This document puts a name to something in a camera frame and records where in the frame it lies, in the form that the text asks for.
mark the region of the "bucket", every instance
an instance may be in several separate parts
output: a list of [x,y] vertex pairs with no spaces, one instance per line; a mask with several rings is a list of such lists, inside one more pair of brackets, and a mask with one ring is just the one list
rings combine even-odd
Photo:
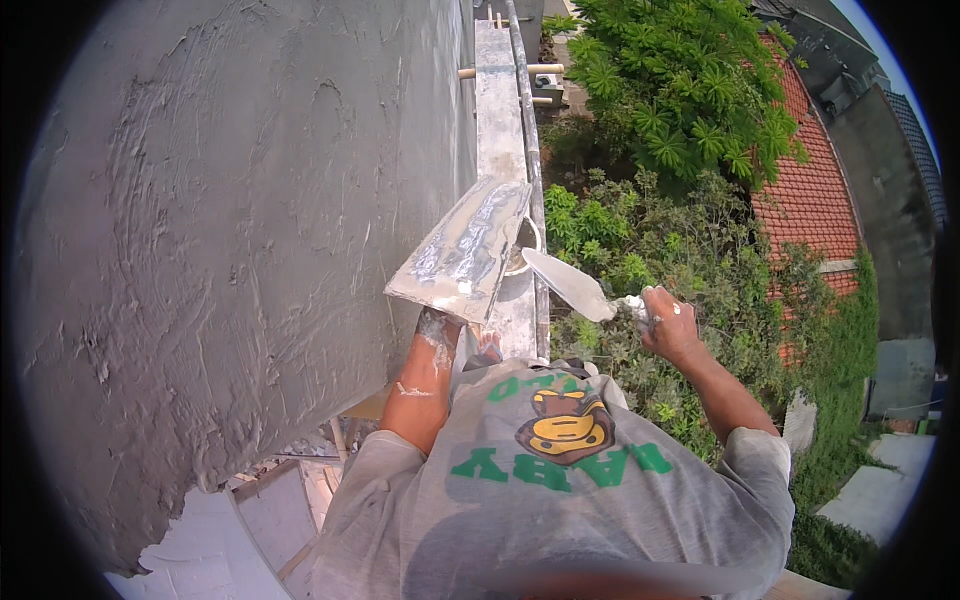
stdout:
[[542,246],[543,241],[540,238],[540,231],[534,225],[534,222],[530,220],[530,217],[524,215],[523,221],[520,222],[520,229],[516,233],[514,246],[511,248],[510,255],[507,257],[507,270],[503,276],[516,276],[529,271],[530,265],[523,259],[521,252],[524,248],[533,248],[537,252],[543,252]]

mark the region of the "plastered wall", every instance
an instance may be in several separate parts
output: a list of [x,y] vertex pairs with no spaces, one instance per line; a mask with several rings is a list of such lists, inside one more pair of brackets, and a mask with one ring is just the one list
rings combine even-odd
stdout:
[[402,360],[418,309],[383,286],[475,178],[470,12],[124,0],[91,33],[27,175],[13,335],[103,570]]

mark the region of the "pointing trowel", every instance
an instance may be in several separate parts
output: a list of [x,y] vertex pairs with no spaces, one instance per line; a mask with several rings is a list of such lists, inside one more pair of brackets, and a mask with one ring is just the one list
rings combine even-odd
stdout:
[[640,328],[649,325],[649,316],[643,298],[627,296],[607,300],[596,279],[566,264],[559,258],[524,248],[523,259],[541,279],[550,286],[573,310],[591,321],[609,321],[617,310],[626,309],[637,320]]

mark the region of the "cartoon ape graphic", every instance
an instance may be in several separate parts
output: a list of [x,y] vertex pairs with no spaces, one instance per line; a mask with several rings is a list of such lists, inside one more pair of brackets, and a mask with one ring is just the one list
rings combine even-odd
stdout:
[[538,390],[530,403],[537,413],[516,440],[552,463],[568,467],[613,445],[613,419],[593,391]]

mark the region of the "plastering trowel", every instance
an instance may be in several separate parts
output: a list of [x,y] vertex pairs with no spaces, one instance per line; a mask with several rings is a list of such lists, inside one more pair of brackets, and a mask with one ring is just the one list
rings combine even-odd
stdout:
[[650,320],[643,298],[626,296],[607,300],[597,280],[576,267],[532,248],[524,248],[522,254],[530,268],[546,281],[550,289],[573,310],[591,321],[609,321],[616,316],[618,310],[628,310],[641,329],[649,326]]
[[420,242],[384,290],[484,324],[530,203],[526,181],[480,178]]

